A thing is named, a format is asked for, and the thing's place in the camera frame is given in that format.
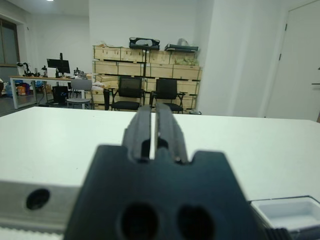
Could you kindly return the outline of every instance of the door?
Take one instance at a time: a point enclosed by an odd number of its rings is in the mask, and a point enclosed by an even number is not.
[[[266,116],[317,121],[320,112],[320,0],[289,12]]]

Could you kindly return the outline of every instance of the computer monitor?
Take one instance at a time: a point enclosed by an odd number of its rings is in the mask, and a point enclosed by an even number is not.
[[[59,73],[70,73],[69,61],[60,59],[47,59],[48,68],[58,69]]]

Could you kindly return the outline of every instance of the black office chair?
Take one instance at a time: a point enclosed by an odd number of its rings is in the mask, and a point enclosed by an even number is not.
[[[141,98],[144,96],[144,91],[141,89],[142,78],[141,77],[127,77],[121,76],[119,78],[119,88],[114,93],[112,88],[112,109],[126,109],[126,110],[138,110],[141,105]],[[136,101],[117,101],[115,102],[115,96],[119,93],[120,97],[140,99],[140,102]]]
[[[180,105],[175,103],[164,103],[172,112],[184,113],[183,98],[185,92],[177,92],[177,80],[168,78],[159,78],[156,80],[156,90],[151,92],[149,104],[152,106],[153,100],[167,99],[175,100],[177,97],[180,99]]]

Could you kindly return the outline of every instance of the gray chair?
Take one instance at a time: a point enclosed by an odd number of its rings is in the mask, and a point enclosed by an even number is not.
[[[70,105],[72,105],[72,108],[74,105],[82,105],[82,104],[88,104],[88,109],[95,109],[95,105],[93,103],[93,96],[92,96],[92,81],[90,79],[72,79],[71,80],[71,87],[72,87],[72,96],[75,94],[75,90],[84,90],[84,91],[90,91],[91,99],[86,98],[69,98],[66,100],[67,107],[69,108]]]

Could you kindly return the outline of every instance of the white tabletop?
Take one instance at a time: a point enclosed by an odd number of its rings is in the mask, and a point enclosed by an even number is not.
[[[120,145],[134,114],[33,107],[0,117],[0,180],[80,186],[97,146]],[[189,158],[198,150],[224,152],[248,200],[301,195],[320,200],[319,123],[186,114],[174,117],[184,132]],[[28,238],[20,234],[0,230],[6,239]]]

